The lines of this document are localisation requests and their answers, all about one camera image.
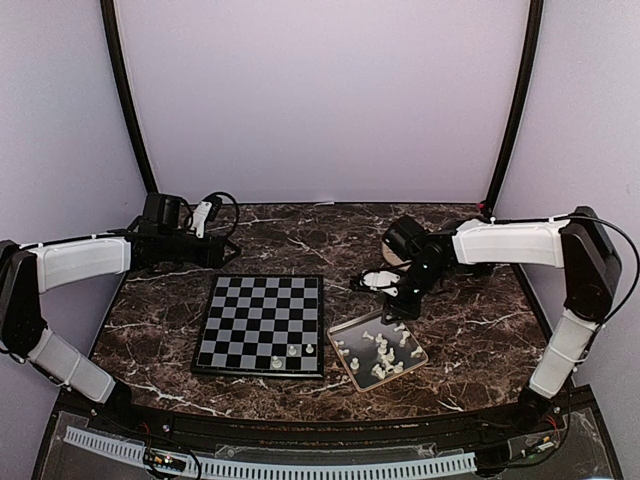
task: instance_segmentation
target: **marble table surface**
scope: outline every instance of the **marble table surface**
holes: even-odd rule
[[[222,231],[230,208],[210,231]],[[247,205],[233,240],[240,258],[222,270],[185,264],[130,273],[114,300],[93,361],[129,384],[134,403],[252,420],[408,419],[514,402],[545,340],[510,266],[490,276],[448,275],[406,322],[427,365],[358,393],[324,338],[324,380],[194,375],[189,366],[215,273],[321,274],[325,328],[382,306],[349,278],[384,266],[380,238],[401,215],[426,228],[475,215],[469,205]]]

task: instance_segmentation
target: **wire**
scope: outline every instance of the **wire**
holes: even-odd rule
[[[233,220],[233,225],[231,226],[231,229],[224,236],[224,238],[227,239],[227,238],[231,237],[231,235],[233,235],[235,233],[236,229],[238,228],[238,223],[240,223],[240,206],[238,205],[238,202],[233,197],[233,195],[231,195],[231,194],[229,194],[227,192],[214,192],[214,193],[211,193],[211,194],[207,195],[204,198],[203,201],[204,202],[211,202],[211,201],[213,201],[214,197],[225,197],[225,198],[227,198],[233,204],[233,208],[235,210],[236,217]]]
[[[125,427],[124,425],[120,424],[119,422],[117,422],[116,420],[114,420],[113,418],[109,417],[109,415],[103,414],[101,415],[102,418],[108,420],[109,422],[111,422],[113,425],[115,425],[116,427],[129,432],[133,435],[142,435],[147,437],[148,439],[156,439],[156,440],[160,440],[160,441],[164,441],[164,442],[168,442],[174,446],[176,446],[178,448],[178,450],[182,450],[184,452],[186,452],[195,462],[196,467],[198,469],[198,475],[196,476],[196,480],[201,480],[202,478],[202,464],[200,463],[200,460],[198,460],[198,457],[196,457],[196,455],[193,453],[193,451],[188,448],[185,447],[184,445],[176,442],[175,440],[171,440],[170,438],[166,438],[166,437],[161,437],[160,435],[154,435],[153,433],[143,433],[143,432],[138,432],[136,430],[133,430],[131,428]]]

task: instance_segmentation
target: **black frame pole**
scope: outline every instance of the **black frame pole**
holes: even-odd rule
[[[107,47],[109,48],[109,56],[111,57],[111,67],[113,68],[113,77],[116,81],[118,96],[120,97],[120,105],[124,121],[127,124],[131,146],[136,156],[138,169],[142,176],[142,181],[147,189],[147,193],[157,192],[158,184],[153,176],[151,163],[147,155],[147,150],[142,139],[142,132],[138,124],[138,116],[133,105],[133,96],[129,87],[129,79],[127,78],[127,70],[122,54],[122,44],[120,43],[120,34],[118,33],[118,21],[116,18],[116,9],[113,0],[100,0],[102,9],[102,21],[104,23],[104,33],[107,38]]]
[[[509,161],[513,153],[513,147],[516,143],[520,120],[522,119],[522,111],[527,99],[527,91],[531,80],[531,72],[533,70],[533,61],[536,56],[536,47],[538,45],[538,35],[540,33],[540,25],[542,24],[542,7],[544,0],[531,0],[529,3],[529,18],[527,20],[527,31],[524,37],[524,46],[522,48],[522,58],[520,59],[520,70],[518,71],[518,79],[511,103],[511,111],[507,120],[507,127],[502,139],[502,146],[498,154],[493,178],[489,185],[486,199],[482,202],[482,211],[491,215],[498,201],[500,189],[507,175]]]

